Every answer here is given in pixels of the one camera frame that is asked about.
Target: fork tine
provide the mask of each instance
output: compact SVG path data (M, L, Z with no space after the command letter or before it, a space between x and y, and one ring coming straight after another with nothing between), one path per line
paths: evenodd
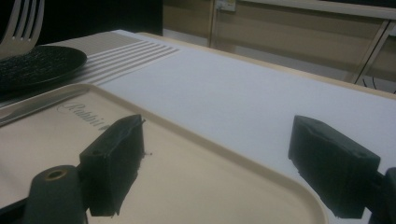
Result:
M30 38L30 33L32 33L32 27L35 23L35 0L33 0L31 4L32 5L30 6L29 20L23 34L23 38L26 39Z
M44 3L45 0L38 0L38 14L35 18L35 27L33 28L33 32L30 36L30 39L33 43L35 43L40 36L40 31L41 31L41 26L43 24L43 18L44 18Z
M21 15L21 20L20 20L20 22L18 24L17 34L15 35L16 39L21 39L22 38L23 30L24 30L25 23L26 23L27 13L29 11L29 3L30 3L30 0L25 0L24 1L23 11L22 11L22 15Z
M3 37L3 41L8 40L12 38L12 36L14 36L15 27L17 26L18 17L20 16L20 9L21 0L15 0L14 7L12 8L11 16L8 21L7 30Z

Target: tray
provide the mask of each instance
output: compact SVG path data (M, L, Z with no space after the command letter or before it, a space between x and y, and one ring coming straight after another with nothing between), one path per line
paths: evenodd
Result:
M91 85L4 107L0 118L84 88L89 91L0 128L0 207L26 197L39 172L79 164L78 154L107 125L138 113L146 120L147 152L139 177L118 217L89 217L90 223L328 223L319 199L297 182Z

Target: white countertop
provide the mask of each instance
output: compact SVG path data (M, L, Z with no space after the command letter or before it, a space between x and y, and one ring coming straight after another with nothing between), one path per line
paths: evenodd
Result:
M245 2L263 3L282 7L296 7L318 11L334 12L354 16L373 17L396 20L396 8L370 7L347 3L336 3L319 0L242 0Z
M95 60L100 64L98 58L103 52L92 50L103 48L100 39L106 36L112 49L108 52L120 48L114 44L111 47L111 43L122 42L127 46L152 45L147 53L158 49L165 56L134 66L131 66L133 61L127 61L122 65L130 67L125 69L120 69L120 65L110 69L112 63L104 68L104 77L99 81L94 78L82 79L83 82L99 85L308 189L288 159L295 115L326 122L372 150L381 157L382 174L396 164L396 96L393 94L269 63L246 62L239 60L241 57L228 57L216 50L194 48L160 37L115 33L122 36L104 33L96 35L95 41L81 38L67 43L75 48L80 46L89 54L89 66L94 66ZM113 73L116 69L120 69L117 74ZM363 219L341 219L328 210L328 216L331 224L365 224L370 213L366 211Z

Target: white table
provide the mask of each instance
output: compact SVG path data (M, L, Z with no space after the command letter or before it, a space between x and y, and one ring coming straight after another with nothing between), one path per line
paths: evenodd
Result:
M119 76L85 82L308 188L288 159L295 115L322 120L372 150L382 158L381 173L396 164L394 95L161 37L116 33L169 47L170 53ZM86 38L59 45L86 50L89 61L90 55L100 51L95 48L101 48ZM333 224L367 223L369 216L365 212L363 220L338 219L329 210Z

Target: black object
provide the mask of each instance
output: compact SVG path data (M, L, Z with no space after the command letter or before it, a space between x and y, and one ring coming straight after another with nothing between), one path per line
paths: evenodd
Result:
M141 126L140 116L120 119L79 155L78 168L91 215L120 214L145 155Z
M27 201L0 209L0 223L82 224L88 208L93 216L119 214L145 156L142 123L140 115L119 119L80 154L78 167L37 175Z
M327 2L339 2L355 5L364 5L372 7L393 7L396 8L396 0L320 0Z
M78 49L38 46L24 55L0 60L0 92L29 91L71 78L87 62Z
M361 218L368 207L372 220L396 223L395 169L382 176L377 155L329 125L296 116L289 158L337 217Z
M37 45L119 29L162 35L163 0L48 0Z
M87 223L81 195L76 167L50 168L33 179L22 223Z

